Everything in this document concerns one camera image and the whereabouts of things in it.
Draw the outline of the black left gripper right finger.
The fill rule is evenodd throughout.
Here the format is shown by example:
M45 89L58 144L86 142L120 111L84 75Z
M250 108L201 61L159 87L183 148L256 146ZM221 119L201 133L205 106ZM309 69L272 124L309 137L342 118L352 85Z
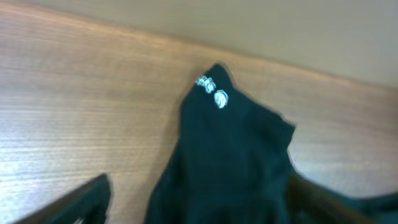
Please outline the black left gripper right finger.
M286 198L295 212L303 210L321 223L373 223L367 216L339 203L317 185L297 175L289 178Z

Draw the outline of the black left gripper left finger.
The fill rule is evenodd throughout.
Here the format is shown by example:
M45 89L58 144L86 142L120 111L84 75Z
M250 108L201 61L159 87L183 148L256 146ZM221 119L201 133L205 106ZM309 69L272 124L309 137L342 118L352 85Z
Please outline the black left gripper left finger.
M111 184L103 173L16 224L105 224Z

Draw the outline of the black t-shirt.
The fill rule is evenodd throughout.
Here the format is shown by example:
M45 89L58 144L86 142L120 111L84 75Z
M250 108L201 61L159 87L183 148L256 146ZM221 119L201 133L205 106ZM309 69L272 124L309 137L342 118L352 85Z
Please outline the black t-shirt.
M214 64L180 107L179 139L153 189L146 223L321 223L286 198L297 175L295 126L235 88ZM397 194L353 199L322 192L373 223L397 222Z

